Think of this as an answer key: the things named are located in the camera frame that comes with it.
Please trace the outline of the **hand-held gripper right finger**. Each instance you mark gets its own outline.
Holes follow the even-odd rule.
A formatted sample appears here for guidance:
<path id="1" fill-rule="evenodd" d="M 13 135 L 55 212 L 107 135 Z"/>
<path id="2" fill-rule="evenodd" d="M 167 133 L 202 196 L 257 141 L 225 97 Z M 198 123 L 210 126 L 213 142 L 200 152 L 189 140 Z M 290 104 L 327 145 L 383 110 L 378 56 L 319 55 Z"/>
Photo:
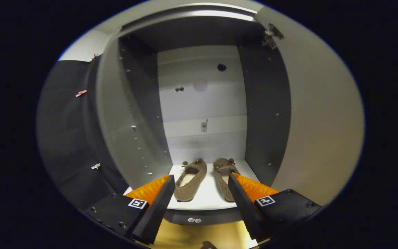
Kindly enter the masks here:
<path id="1" fill-rule="evenodd" d="M 295 230 L 324 207 L 293 189 L 275 190 L 231 173 L 228 187 L 251 239 L 264 241 Z"/>

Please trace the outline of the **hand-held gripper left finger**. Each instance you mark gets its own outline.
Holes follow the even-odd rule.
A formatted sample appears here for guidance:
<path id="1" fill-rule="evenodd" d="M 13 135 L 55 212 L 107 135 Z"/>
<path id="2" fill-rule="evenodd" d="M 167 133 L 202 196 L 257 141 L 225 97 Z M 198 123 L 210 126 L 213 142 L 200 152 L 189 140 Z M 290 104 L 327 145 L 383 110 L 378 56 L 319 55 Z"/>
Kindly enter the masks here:
<path id="1" fill-rule="evenodd" d="M 153 244 L 174 190 L 174 175 L 166 175 L 128 194 L 109 194 L 84 214 L 120 238 Z"/>

